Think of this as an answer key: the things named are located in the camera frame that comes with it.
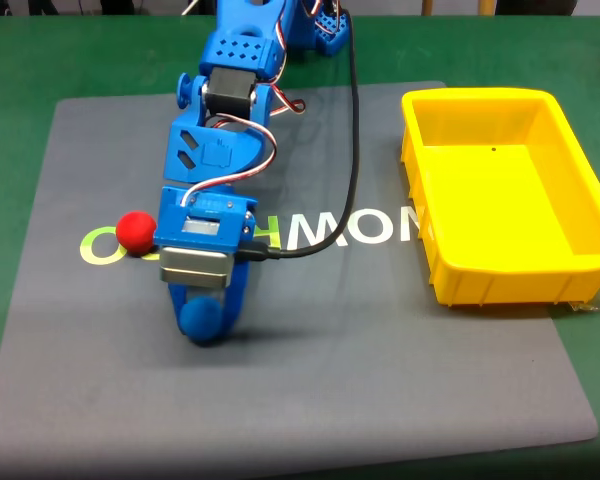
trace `blue robotic arm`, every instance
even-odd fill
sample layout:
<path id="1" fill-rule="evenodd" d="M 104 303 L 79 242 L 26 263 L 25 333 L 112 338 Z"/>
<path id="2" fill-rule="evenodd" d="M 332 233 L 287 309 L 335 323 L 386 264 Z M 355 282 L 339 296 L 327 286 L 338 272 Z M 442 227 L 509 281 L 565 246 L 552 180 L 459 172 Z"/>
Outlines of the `blue robotic arm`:
<path id="1" fill-rule="evenodd" d="M 171 127 L 166 180 L 200 186 L 261 165 L 265 130 L 209 127 L 209 116 L 266 128 L 287 44 L 332 55 L 349 38 L 348 15 L 338 19 L 331 7 L 308 11 L 302 0 L 256 1 L 218 1 L 217 28 L 199 75 L 183 73 L 178 82 L 177 103 L 186 110 Z M 154 243 L 181 332 L 208 344 L 225 337 L 240 313 L 249 268 L 240 247 L 253 239 L 257 200 L 226 184 L 191 190 L 163 187 Z"/>

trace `red ball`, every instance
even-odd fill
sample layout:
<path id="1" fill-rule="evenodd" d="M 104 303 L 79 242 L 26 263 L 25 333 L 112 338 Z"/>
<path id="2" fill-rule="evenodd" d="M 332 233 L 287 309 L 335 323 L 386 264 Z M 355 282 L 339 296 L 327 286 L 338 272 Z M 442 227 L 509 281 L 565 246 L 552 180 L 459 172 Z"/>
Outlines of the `red ball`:
<path id="1" fill-rule="evenodd" d="M 116 225 L 118 242 L 131 255 L 146 255 L 153 248 L 156 222 L 147 212 L 129 212 Z"/>

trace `gray mouse pad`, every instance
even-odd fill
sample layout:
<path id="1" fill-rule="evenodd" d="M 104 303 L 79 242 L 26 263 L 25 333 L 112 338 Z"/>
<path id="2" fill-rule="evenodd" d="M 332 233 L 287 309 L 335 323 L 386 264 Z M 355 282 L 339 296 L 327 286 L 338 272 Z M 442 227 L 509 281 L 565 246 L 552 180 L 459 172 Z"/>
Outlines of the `gray mouse pad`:
<path id="1" fill-rule="evenodd" d="M 440 86 L 360 88 L 340 244 L 254 264 L 237 330 L 207 349 L 179 333 L 157 262 L 97 230 L 157 213 L 174 96 L 61 102 L 0 351 L 0 467 L 233 478 L 594 437 L 543 308 L 449 309 L 428 285 L 400 101 Z M 273 119 L 278 158 L 237 185 L 283 247 L 338 220 L 351 163 L 349 88 L 289 94 L 306 114 Z"/>

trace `green tabletop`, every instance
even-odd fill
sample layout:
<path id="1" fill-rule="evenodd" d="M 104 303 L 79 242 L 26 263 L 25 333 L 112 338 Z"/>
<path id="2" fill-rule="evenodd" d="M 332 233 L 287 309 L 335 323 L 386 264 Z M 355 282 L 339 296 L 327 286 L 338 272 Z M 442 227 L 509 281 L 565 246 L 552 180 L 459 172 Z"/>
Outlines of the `green tabletop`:
<path id="1" fill-rule="evenodd" d="M 213 26 L 202 17 L 0 18 L 0 341 L 56 102 L 173 92 L 180 73 L 195 73 Z M 355 26 L 361 83 L 441 80 L 551 92 L 600 178 L 600 18 L 361 17 Z M 282 85 L 346 84 L 346 55 L 294 55 Z M 600 312 L 552 314 L 600 426 Z M 516 478 L 556 470 L 579 476 L 594 467 L 600 434 L 578 445 L 313 477 L 420 478 L 504 468 Z"/>

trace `yellow tray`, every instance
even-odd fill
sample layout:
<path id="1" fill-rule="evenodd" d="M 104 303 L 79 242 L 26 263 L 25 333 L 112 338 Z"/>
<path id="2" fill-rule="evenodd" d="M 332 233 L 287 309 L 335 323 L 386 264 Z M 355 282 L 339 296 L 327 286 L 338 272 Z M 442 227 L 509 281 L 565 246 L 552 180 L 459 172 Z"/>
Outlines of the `yellow tray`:
<path id="1" fill-rule="evenodd" d="M 553 96 L 402 97 L 407 170 L 438 301 L 587 302 L 600 289 L 600 183 Z"/>

